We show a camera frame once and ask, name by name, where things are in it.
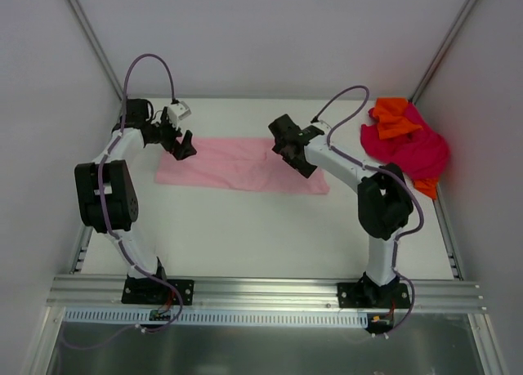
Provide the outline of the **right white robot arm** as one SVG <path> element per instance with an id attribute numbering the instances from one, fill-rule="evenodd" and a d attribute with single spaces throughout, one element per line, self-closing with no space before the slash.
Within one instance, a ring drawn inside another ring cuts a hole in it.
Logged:
<path id="1" fill-rule="evenodd" d="M 371 282 L 362 287 L 362 297 L 369 306 L 383 306 L 391 299 L 389 283 L 397 279 L 393 266 L 394 240 L 413 212 L 402 171 L 395 164 L 366 167 L 350 160 L 328 145 L 323 130 L 313 125 L 301 129 L 287 114 L 268 128 L 275 139 L 273 152 L 299 174 L 310 178 L 321 168 L 356 193 L 358 221 L 369 236 L 364 277 Z"/>

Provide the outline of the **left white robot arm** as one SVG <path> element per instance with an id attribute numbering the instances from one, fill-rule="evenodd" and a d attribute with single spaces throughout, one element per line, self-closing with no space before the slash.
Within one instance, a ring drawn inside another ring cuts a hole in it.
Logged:
<path id="1" fill-rule="evenodd" d="M 159 257 L 137 230 L 139 203 L 129 165 L 148 145 L 161 146 L 176 161 L 195 156 L 193 134 L 181 128 L 190 114 L 180 100 L 156 115 L 149 100 L 132 99 L 112 128 L 108 145 L 90 163 L 74 169 L 83 224 L 111 241 L 127 265 L 128 278 L 141 284 L 139 292 L 151 304 L 165 300 L 168 283 Z"/>

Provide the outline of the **pink t-shirt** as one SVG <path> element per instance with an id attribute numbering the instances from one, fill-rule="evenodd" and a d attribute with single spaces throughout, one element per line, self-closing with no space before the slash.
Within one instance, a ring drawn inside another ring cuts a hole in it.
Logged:
<path id="1" fill-rule="evenodd" d="M 322 170 L 305 178 L 272 151 L 270 138 L 196 138 L 197 154 L 177 161 L 164 152 L 155 182 L 258 193 L 325 195 Z"/>

